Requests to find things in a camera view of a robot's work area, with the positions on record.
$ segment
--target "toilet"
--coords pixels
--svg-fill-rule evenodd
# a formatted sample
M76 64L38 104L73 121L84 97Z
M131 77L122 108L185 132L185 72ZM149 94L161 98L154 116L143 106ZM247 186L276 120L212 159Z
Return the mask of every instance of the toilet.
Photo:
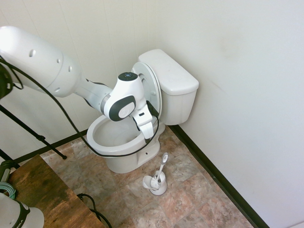
M116 173L131 172L157 155L165 125L187 121L199 87L189 72L160 49L140 55L132 72L142 81L145 99L159 113L159 122L155 117L152 121L154 132L158 127L155 137L141 149L146 142L132 117L114 122L104 115L90 125L86 135L88 143L103 155L126 155L141 149L128 156L106 157L107 166Z

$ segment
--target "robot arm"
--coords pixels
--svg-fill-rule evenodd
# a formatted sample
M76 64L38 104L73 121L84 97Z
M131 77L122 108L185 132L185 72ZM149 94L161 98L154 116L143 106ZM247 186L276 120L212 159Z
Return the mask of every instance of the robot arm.
M113 121L132 115L145 139L153 136L152 116L144 98L143 85L136 74L119 75L113 90L93 83L85 79L77 63L58 48L13 26L0 28L0 55L31 75L52 95L66 97L75 93ZM41 92L24 76L19 77L24 85Z

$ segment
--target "toilet tank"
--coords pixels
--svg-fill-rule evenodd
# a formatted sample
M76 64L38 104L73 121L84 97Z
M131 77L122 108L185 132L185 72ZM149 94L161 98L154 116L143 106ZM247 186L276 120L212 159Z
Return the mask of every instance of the toilet tank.
M162 111L165 125L185 122L191 112L199 82L174 59L160 49L148 51L138 58L156 74L161 86Z

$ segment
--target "black cord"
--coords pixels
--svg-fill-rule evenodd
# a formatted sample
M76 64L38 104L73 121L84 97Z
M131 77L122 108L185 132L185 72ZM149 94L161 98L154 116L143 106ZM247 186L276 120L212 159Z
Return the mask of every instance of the black cord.
M69 117L69 115L67 114L67 112L65 111L65 109L63 108L63 106L61 105L61 103L45 88L43 87L39 82L37 82L35 79L33 79L31 76L29 76L27 73L23 72L22 70L20 70L19 68L15 67L14 65L8 63L7 61L5 61L3 58L0 59L0 63L3 63L5 65L7 65L10 69L14 69L16 70L17 72L23 74L27 79L29 79L30 81L32 81L33 83L35 83L39 88L41 88L47 95L49 95L54 101L55 103L59 106L59 108L62 110L62 112L64 113L64 115L67 117L68 121L70 122L70 124L72 125L72 127L74 128L74 130L77 132L77 134L80 136L80 138L84 141L84 143L96 154L98 154L99 156L102 156L102 157L110 157L110 158L113 158L113 157L125 157L125 156L129 156L129 155L132 155L134 153L137 153L138 151L142 150L143 148L145 148L151 141L152 139L155 137L157 131L158 131L158 128L159 128L159 119L158 117L156 116L156 119L157 119L157 128L156 128L156 131L154 133L154 135L152 136L152 138L148 141L147 144L145 144L143 147L141 147L140 149L132 152L132 153L129 153L129 154L122 154L122 155L106 155L106 154L101 154L101 153L98 153L93 147L90 146L90 144L84 139L84 137L82 136L82 134L80 133L80 131L77 129L77 127L75 126L75 124L73 123L73 121L71 120L71 118Z
M14 87L16 87L17 89L20 89L20 90L23 89L24 86L23 86L23 83L21 82L20 78L17 76L17 74L15 73L15 71L13 71L13 69L10 66L8 66L8 67L11 70L11 72L14 74L14 76L17 78L17 80L19 81L19 84L21 85L21 88L20 88L19 86L16 86L15 83L13 83Z
M90 200L91 200L92 203L93 203L93 208L94 208L94 209L90 209L90 211L91 211L91 212L94 212L94 213L96 214L96 216L97 216L97 218L99 219L99 221L101 221L100 217L102 217L103 220L108 224L109 228L112 228L110 222L106 219L106 217L105 217L102 213L100 213L99 211L97 211L96 206L95 206L95 201L94 201L94 199L93 199L91 196L89 196L89 195L87 195L87 194L84 194L84 193L80 193L80 194L78 194L77 196L78 196L81 200L83 199L83 196L86 196L86 197L90 198Z
M105 216L102 215L102 213L100 213L99 211L94 210L94 209L90 209L90 211L91 211L91 212L94 212L95 214L100 215L100 216L104 219L104 221L108 224L109 228L112 228L110 222L106 219Z
M86 196L86 197L90 198L90 200L91 200L92 203L93 203L93 208L94 208L94 210L97 210L97 209L96 209L96 205L95 205L95 201L94 201L94 199L93 199L91 196L89 196L89 195L87 195L87 194L84 194L84 193L80 193L80 194L78 194L77 196L78 196L81 200L83 199L83 196Z

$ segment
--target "black baseboard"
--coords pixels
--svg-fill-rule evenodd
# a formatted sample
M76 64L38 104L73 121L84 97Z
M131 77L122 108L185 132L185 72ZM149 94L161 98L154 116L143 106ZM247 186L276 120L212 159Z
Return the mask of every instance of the black baseboard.
M262 218L252 209L238 191L229 183L217 167L207 158L200 148L178 125L169 126L176 136L186 145L191 154L198 160L204 169L210 174L213 180L226 193L236 207L248 219L255 228L269 228Z
M86 135L86 132L87 132L87 129L84 130L84 131L82 131L82 132L80 132L80 133L81 133L82 135ZM51 145L54 146L54 147L56 148L56 147L62 146L63 144L66 144L66 143L68 143L68 142L70 142L70 141L72 141L72 140L75 140L75 139L77 139L77 138L79 138L79 134L76 133L76 134L73 134L73 135L71 135L71 136L69 136L69 137L67 137L67 138L65 138L65 139L62 139L62 140L60 140L60 141L58 141L58 142L55 142L55 143L53 143L53 144L51 144ZM45 153L45 152L48 152L49 150L51 150L51 149L50 149L48 146L45 146L45 147L40 148L40 149L38 149L38 150L36 150L36 151L33 151L33 152L28 153L28 154L26 154L26 155L23 155L23 156L21 156L21 157L15 159L14 161L15 161L16 163L24 162L24 161L26 161L26 160L28 160L28 159L34 157L34 156L37 155L37 154L43 154L43 153Z

